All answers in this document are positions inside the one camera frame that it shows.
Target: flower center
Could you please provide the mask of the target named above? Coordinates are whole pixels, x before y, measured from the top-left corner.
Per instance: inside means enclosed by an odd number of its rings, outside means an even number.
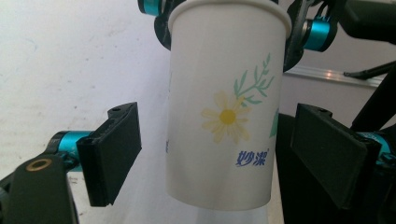
[[[221,112],[219,118],[224,124],[232,124],[236,120],[236,115],[232,110],[225,109]]]

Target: white wall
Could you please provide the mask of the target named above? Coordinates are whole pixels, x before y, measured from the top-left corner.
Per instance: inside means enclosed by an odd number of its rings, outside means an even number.
[[[95,130],[109,108],[138,102],[143,149],[115,204],[90,208],[82,174],[69,175],[81,223],[266,223],[265,207],[215,212],[166,194],[170,52],[158,42],[153,21],[137,1],[0,2],[0,178],[41,153],[55,133]],[[356,69],[395,56],[389,44],[337,38],[329,52],[307,52],[301,64]],[[288,76],[282,88],[281,112],[309,103],[340,119],[347,113],[344,123],[373,91]],[[271,223],[280,222],[279,209],[270,215]]]

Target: plant stem print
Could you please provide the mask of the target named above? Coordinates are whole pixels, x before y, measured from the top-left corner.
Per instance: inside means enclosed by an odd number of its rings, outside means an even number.
[[[213,133],[213,141],[220,143],[224,135],[230,136],[238,144],[240,139],[248,141],[250,135],[244,125],[248,122],[245,117],[251,107],[262,103],[262,98],[267,97],[265,93],[271,87],[274,76],[268,77],[268,64],[271,61],[271,54],[268,54],[262,62],[262,71],[256,65],[254,76],[248,77],[246,71],[240,79],[236,79],[233,84],[233,93],[228,96],[225,91],[214,94],[214,101],[218,109],[205,108],[201,116],[207,119],[202,127]],[[246,85],[248,78],[254,78],[252,85]]]

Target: leaf sprig print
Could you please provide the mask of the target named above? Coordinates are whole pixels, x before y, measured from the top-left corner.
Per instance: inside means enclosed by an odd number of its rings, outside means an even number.
[[[257,105],[262,103],[261,100],[255,99],[255,95],[252,94],[251,92],[256,90],[261,96],[267,97],[267,94],[265,91],[271,86],[272,81],[274,80],[274,77],[270,77],[269,80],[267,78],[267,75],[269,73],[269,70],[267,69],[268,63],[271,61],[271,54],[269,53],[267,56],[267,59],[262,62],[262,71],[259,74],[258,71],[258,66],[256,65],[256,68],[254,69],[254,84],[243,89],[243,86],[245,84],[247,75],[248,75],[248,70],[245,71],[244,75],[242,75],[241,80],[238,81],[238,79],[235,80],[233,84],[233,93],[235,94],[236,98],[238,99],[241,96],[249,95],[245,97],[244,102],[242,102],[242,106],[248,106],[247,103]]]

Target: white paper cup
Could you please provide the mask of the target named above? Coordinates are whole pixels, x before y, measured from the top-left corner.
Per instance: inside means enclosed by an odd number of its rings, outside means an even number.
[[[171,196],[216,210],[270,201],[290,27],[268,0],[190,0],[172,12]]]

